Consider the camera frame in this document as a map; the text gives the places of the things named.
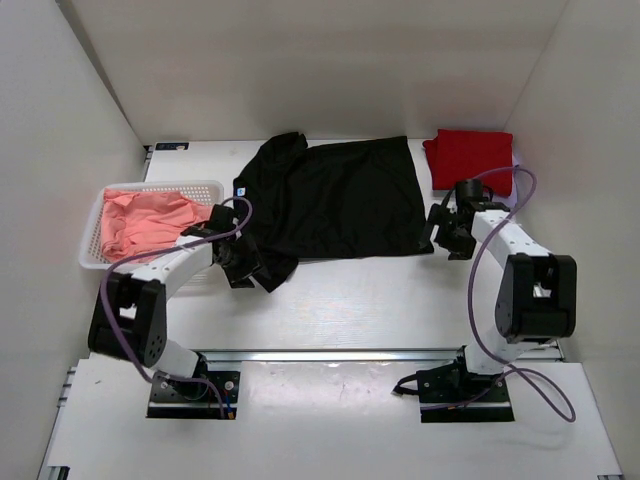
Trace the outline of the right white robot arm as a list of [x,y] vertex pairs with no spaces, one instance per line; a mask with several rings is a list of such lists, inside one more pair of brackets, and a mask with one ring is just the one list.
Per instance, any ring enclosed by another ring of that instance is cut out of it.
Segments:
[[[573,335],[576,261],[538,244],[481,180],[458,182],[441,203],[432,205],[424,236],[429,245],[446,250],[450,261],[474,261],[467,286],[473,341],[462,348],[464,366],[448,376],[456,398],[473,399],[484,388],[483,376],[496,376],[523,353]],[[502,279],[494,324],[482,332],[474,317],[473,289],[485,253],[502,268]]]

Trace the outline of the black t shirt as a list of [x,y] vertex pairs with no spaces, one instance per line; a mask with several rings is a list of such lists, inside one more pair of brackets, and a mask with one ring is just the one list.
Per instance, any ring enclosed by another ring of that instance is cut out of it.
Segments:
[[246,233],[273,292],[302,260],[431,254],[426,213],[404,136],[309,146],[290,132],[270,138],[233,181],[234,206],[253,213]]

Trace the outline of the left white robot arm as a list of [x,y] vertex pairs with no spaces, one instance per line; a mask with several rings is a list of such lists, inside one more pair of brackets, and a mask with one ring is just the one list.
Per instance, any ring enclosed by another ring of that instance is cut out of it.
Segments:
[[131,362],[143,379],[150,372],[188,398],[217,388],[203,355],[170,340],[167,302],[192,277],[218,266],[233,289],[252,288],[265,269],[245,231],[253,205],[238,196],[216,204],[211,216],[186,228],[175,245],[113,263],[101,280],[88,333],[93,353]]

